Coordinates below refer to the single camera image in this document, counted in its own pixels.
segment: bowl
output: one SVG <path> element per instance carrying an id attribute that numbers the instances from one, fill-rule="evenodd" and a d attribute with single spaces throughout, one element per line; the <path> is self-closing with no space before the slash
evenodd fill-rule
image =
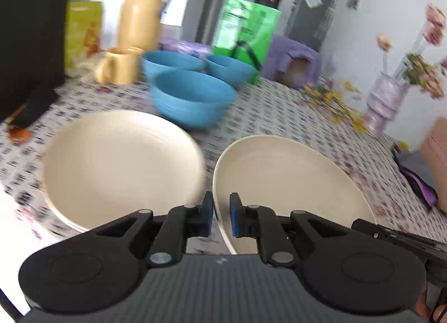
<path id="1" fill-rule="evenodd" d="M 157 50 L 156 52 L 143 54 L 141 64 L 146 79 L 151 83 L 156 76 L 172 70 L 200 71 L 205 68 L 205 63 L 192 55 L 168 50 Z"/>
<path id="2" fill-rule="evenodd" d="M 206 59 L 209 75 L 223 80 L 235 89 L 239 89 L 258 72 L 251 65 L 223 55 L 210 55 Z"/>
<path id="3" fill-rule="evenodd" d="M 127 110 L 92 113 L 64 127 L 43 166 L 48 205 L 81 232 L 140 209 L 159 216 L 197 204 L 204 182 L 203 154 L 189 134 Z"/>
<path id="4" fill-rule="evenodd" d="M 187 129 L 213 126 L 237 97 L 227 83 L 191 70 L 157 76 L 151 95 L 160 114 Z"/>
<path id="5" fill-rule="evenodd" d="M 357 218 L 376 223 L 363 194 L 343 170 L 314 149 L 279 136 L 234 142 L 214 169 L 213 197 L 223 239 L 233 254 L 256 254 L 254 239 L 232 235 L 233 192 L 244 206 L 270 207 L 278 216 L 304 210 L 348 228 Z"/>

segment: blue bowl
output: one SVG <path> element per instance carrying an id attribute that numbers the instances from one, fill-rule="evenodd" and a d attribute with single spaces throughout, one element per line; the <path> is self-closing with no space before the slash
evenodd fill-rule
<path id="1" fill-rule="evenodd" d="M 237 97 L 225 82 L 191 70 L 160 74 L 151 95 L 160 114 L 187 129 L 213 126 Z"/>
<path id="2" fill-rule="evenodd" d="M 256 74 L 257 70 L 240 60 L 223 55 L 209 55 L 206 57 L 208 74 L 223 80 L 238 89 Z"/>
<path id="3" fill-rule="evenodd" d="M 146 79 L 151 83 L 156 76 L 172 70 L 203 70 L 205 68 L 205 63 L 192 55 L 167 50 L 143 54 L 141 64 Z"/>

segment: ribbed gray surface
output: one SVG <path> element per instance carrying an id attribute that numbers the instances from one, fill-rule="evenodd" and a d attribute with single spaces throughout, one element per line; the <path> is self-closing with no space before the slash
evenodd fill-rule
<path id="1" fill-rule="evenodd" d="M 153 269 L 116 306 L 82 316 L 32 310 L 21 323 L 412 323 L 407 311 L 386 317 L 348 315 L 326 307 L 287 269 L 268 267 L 257 255 L 185 255 Z"/>

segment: purple pet house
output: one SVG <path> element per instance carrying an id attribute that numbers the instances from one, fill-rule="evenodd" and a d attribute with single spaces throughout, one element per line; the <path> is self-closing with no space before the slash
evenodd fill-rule
<path id="1" fill-rule="evenodd" d="M 285 73 L 292 59 L 304 58 L 308 61 L 308 70 L 300 79 L 295 79 L 293 88 L 300 89 L 306 84 L 316 84 L 321 72 L 319 53 L 298 41 L 281 35 L 273 35 L 272 43 L 261 69 L 261 77 L 276 80 L 278 72 Z"/>

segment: gray refrigerator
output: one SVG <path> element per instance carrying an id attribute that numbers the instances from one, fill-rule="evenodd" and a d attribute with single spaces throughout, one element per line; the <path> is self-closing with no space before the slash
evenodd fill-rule
<path id="1" fill-rule="evenodd" d="M 284 31 L 288 38 L 319 52 L 332 22 L 336 0 L 296 0 Z"/>

